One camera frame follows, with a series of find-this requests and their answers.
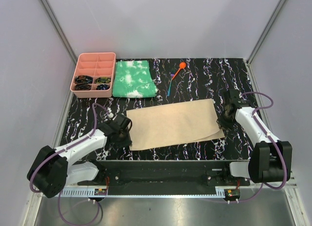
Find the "beige cloth napkin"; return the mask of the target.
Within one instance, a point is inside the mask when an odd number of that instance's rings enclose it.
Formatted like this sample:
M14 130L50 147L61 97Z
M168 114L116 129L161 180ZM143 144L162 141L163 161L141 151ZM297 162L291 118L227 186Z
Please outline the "beige cloth napkin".
M224 138L212 99L133 109L126 114L133 123L131 151Z

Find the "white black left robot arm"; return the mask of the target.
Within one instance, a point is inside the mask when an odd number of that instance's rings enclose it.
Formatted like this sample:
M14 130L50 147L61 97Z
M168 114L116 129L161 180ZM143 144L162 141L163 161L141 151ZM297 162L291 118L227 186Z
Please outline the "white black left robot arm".
M132 125L131 119L118 114L71 143L56 148L50 146L41 148L27 173L31 190L52 198L61 193L65 187L79 182L107 184L109 178L104 166L98 161L87 160L83 163L78 161L107 144L117 148L130 146L132 141L129 132Z

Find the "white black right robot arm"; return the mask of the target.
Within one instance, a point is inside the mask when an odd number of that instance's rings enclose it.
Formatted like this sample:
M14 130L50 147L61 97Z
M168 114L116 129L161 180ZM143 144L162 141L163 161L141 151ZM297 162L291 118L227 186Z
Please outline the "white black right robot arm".
M240 125L252 142L253 152L249 161L231 162L229 169L221 173L221 179L229 186L242 177L281 189L291 177L292 146L269 130L257 113L259 108L254 108L243 96L239 90L225 91L225 108L216 122L222 130Z

